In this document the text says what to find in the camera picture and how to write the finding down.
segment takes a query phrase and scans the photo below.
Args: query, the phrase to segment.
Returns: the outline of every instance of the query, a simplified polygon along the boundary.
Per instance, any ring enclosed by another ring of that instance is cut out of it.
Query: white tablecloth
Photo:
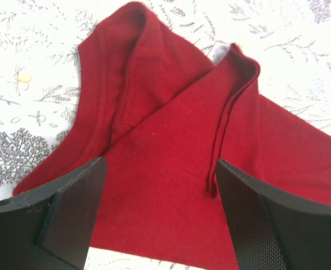
[[[66,136],[80,93],[77,45],[127,2],[0,1],[0,200]],[[331,0],[143,3],[215,64],[239,44],[261,64],[261,93],[331,136]],[[87,269],[109,265],[195,269],[90,249]]]

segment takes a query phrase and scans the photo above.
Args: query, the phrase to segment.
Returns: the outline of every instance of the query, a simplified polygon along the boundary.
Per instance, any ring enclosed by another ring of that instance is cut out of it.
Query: gray tree illustration
[[[331,0],[307,0],[310,10],[315,15],[314,22],[317,24],[328,21],[331,17]]]
[[[0,187],[20,182],[49,154],[46,139],[24,128],[0,132]]]
[[[55,137],[55,140],[57,141],[57,143],[55,145],[51,146],[51,150],[54,151],[55,148],[57,148],[59,146],[59,144],[65,139],[65,137],[68,135],[69,133],[69,129],[68,130],[62,130],[61,132],[59,132],[57,134],[57,136]]]

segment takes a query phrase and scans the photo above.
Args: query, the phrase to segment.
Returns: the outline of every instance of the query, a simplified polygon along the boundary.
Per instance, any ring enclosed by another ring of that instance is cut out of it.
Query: red garment
[[[331,137],[258,94],[260,67],[236,45],[213,66],[146,7],[129,3],[79,53],[74,126],[14,195],[103,155],[109,170],[92,246],[237,269],[215,193],[219,157],[331,205]]]

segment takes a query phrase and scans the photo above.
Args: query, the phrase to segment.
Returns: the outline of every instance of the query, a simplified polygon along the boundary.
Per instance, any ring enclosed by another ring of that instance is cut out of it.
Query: dark red shirt
[[[79,53],[75,123],[14,194],[104,156],[109,170],[92,246],[237,269],[216,194],[218,158],[331,205],[331,137],[261,96],[260,66],[236,45],[213,66],[146,7],[129,3]]]

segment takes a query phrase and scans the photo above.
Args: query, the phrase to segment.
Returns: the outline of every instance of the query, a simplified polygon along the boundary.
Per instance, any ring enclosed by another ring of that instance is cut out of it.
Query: orange flower print
[[[17,66],[15,68],[15,91],[20,96],[20,91],[27,91],[29,89],[29,82],[32,80],[32,76],[24,70],[24,67]]]

